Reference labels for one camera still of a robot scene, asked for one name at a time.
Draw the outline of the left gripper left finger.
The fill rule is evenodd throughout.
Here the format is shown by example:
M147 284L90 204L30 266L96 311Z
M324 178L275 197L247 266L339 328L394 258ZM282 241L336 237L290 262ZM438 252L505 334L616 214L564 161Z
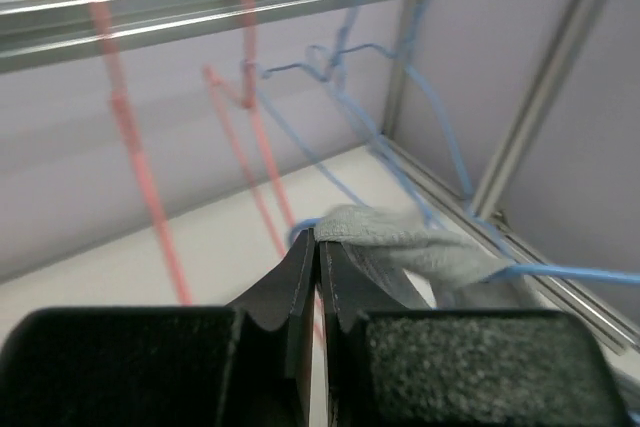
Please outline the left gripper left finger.
M62 307L20 321L1 351L5 426L305 426L314 254L223 306Z

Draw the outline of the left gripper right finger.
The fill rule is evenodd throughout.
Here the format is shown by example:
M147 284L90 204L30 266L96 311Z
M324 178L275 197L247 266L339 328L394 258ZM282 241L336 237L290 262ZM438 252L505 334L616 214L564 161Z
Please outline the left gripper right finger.
M602 350L557 310L411 310L321 243L333 426L629 426Z

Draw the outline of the grey tank top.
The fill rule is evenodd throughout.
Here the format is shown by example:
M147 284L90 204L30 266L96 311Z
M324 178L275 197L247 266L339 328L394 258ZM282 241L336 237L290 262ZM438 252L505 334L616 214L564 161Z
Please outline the grey tank top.
M314 227L318 242L341 244L363 273L409 308L422 308L406 274L429 283L439 308L511 308L538 305L522 280L488 278L507 267L473 240L425 226L397 213L357 205L338 206Z

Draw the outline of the blue wire hanger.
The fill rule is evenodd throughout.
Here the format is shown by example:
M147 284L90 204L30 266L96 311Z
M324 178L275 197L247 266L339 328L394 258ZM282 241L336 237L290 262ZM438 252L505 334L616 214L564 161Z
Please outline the blue wire hanger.
M352 131L366 142L373 154L395 178L403 191L418 209L422 222L428 227L439 227L437 215L418 194L416 187L402 171L396 154L381 133L380 125L360 105L358 99L349 91L348 67L354 66L355 78L368 81L376 94L382 92L383 82L393 78L392 73L384 75L378 57L387 61L388 69L400 68L402 74L413 74L413 47L420 27L421 19L430 0L413 0L405 15L407 25L400 29L400 39L396 47L390 50L376 43L364 43L349 47L348 37L355 26L363 0L353 0L347 10L345 20L335 36L335 46L328 49L321 45L311 45L306 49L307 66L310 75L325 85L327 94L343 111Z
M424 14L426 10L429 0L423 0L419 3L418 7L414 8L412 14L412 20L410 22L410 27L408 28L407 37L405 39L406 47L399 47L396 53L391 53L391 51L385 50L383 47L368 43L363 44L358 47L353 47L349 49L344 49L338 54L338 47L344 47L346 43L347 34L350 33L353 25L356 22L358 9L362 3L362 0L355 0L354 4L347 14L346 20L343 26L339 29L339 32L336 37L337 47L334 54L331 57L331 65L334 63L338 65L339 61L341 61L341 56L344 53L362 50L365 48L373 48L374 50L379 51L388 58L394 58L394 56L399 55L399 53L403 49L410 49L409 44L413 42L412 39L415 37L415 29L420 21L421 16ZM448 120L442 102L438 95L436 94L433 87L429 84L429 82L418 74L414 67L411 65L411 61L405 61L403 68L405 73L409 74L410 77L417 82L418 86L424 92L424 94L429 98L432 107L436 113L438 121L440 122L441 129L444 133L445 140L447 142L447 146L450 151L450 155L454 166L456 168L456 172L463 188L463 192L466 196L470 196L473 193L472 184L469 178L469 174L467 172L464 160L462 158L458 142L456 140L453 128ZM320 162L314 164L315 167L320 170L323 175L334 183L337 187L345 187L341 184L337 179L332 177L333 174L330 173ZM434 226L435 224L442 225L439 221L433 217L433 214L430 213L429 209L426 207L426 204L423 205L421 198L418 196L414 200L419 204L421 212L426 215L427 219L427 227ZM496 282L501 280L507 280L512 278L517 278L524 275L541 275L548 277L555 277L561 279L577 279L577 280L587 280L587 281L596 281L596 282L604 282L604 283L616 283L623 285L639 285L639 274L630 274L623 272L614 272L607 270L598 270L598 269L583 269L578 267L566 267L566 266L558 266L558 265L545 265L545 264L513 264L513 265L502 265L506 262L506 260L513 260L509 256L509 248L506 243L502 240L500 234L497 233L495 228L491 227L488 222L481 221L479 217L474 217L476 223L478 225L484 226L489 229L489 233L491 234L491 239L494 241L495 245L498 247L500 252L505 258L495 258L491 256L487 256L484 253L475 249L475 246L471 249L471 253L464 254L464 259L468 262L465 265L462 265L462 260L454 261L454 267L463 267L461 273L454 274L454 270L451 270L452 267L437 267L434 261L431 262L431 270L430 273L426 273L426 267L423 269L420 267L409 268L402 267L403 269L410 270L416 275L422 277L423 279L431 282L435 280L443 281L447 284L456 284L458 286L469 285L475 283L488 283L488 282ZM291 227L288 234L288 244L292 246L298 235L303 231L310 228L315 227L316 223L321 220L318 218L305 219L298 223L296 223L293 227Z
M367 207L389 204L399 191L394 177L377 156L374 135L380 119L371 116L336 82L346 74L341 66L328 81L322 73L329 49L315 46L313 59L264 67L255 64L256 97L274 124L276 159L285 148L283 174L315 168L323 177L321 190L342 203Z

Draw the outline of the pink wire hanger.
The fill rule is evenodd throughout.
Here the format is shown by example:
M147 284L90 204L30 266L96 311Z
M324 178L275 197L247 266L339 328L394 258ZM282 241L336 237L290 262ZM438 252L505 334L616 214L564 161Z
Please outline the pink wire hanger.
M179 303L190 305L193 303L192 295L136 125L120 51L116 39L112 35L108 2L106 0L89 0L89 12L110 81L111 111L126 148L140 193L148 209L171 285Z
M268 211L256 177L250 167L248 157L242 148L240 138L234 130L233 123L227 111L227 103L232 101L247 112L257 147L266 167L270 185L275 193L278 207L287 225L292 227L294 225L293 211L288 201L277 162L273 155L269 138L257 106L256 0L240 0L240 4L240 22L243 30L243 60L241 63L242 92L237 93L234 91L231 85L219 76L215 69L209 65L203 68L203 75L207 82L209 95L216 114L223 126L225 135L241 167L245 180L249 185L250 192L261 215L263 224L269 233L277 253L283 256L286 253L284 241L279 236L278 229Z

